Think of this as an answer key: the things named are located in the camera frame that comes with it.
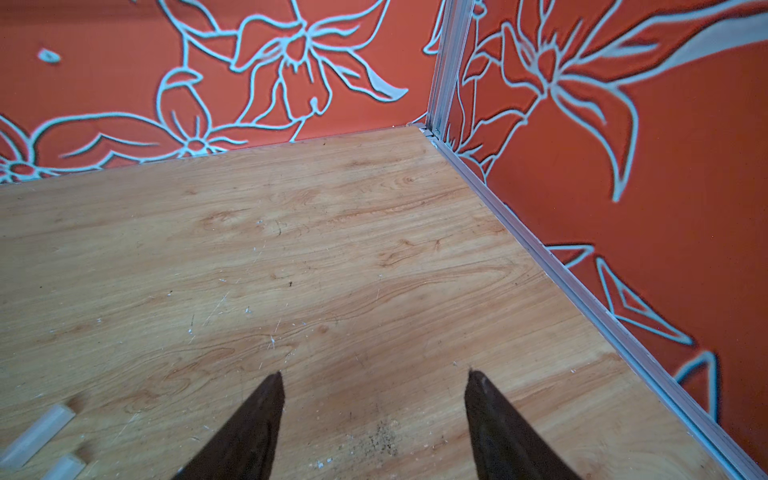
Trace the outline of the translucent pen cap two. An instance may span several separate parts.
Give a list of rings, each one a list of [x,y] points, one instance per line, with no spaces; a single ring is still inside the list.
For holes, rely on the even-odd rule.
[[[74,454],[61,457],[42,477],[42,480],[75,480],[86,463]]]

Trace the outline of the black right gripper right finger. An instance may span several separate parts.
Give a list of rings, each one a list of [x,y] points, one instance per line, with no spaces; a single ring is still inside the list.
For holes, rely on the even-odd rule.
[[[483,372],[469,372],[464,402],[480,479],[579,477]]]

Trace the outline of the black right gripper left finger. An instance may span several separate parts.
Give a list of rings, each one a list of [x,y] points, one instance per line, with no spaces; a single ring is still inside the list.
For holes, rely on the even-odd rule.
[[[261,382],[173,479],[268,479],[284,403],[282,374],[275,372]]]

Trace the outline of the translucent pen cap one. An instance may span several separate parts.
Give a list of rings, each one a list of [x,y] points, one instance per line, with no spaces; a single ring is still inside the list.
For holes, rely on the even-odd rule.
[[[66,405],[52,406],[3,452],[1,468],[3,470],[22,468],[75,416],[75,411]]]

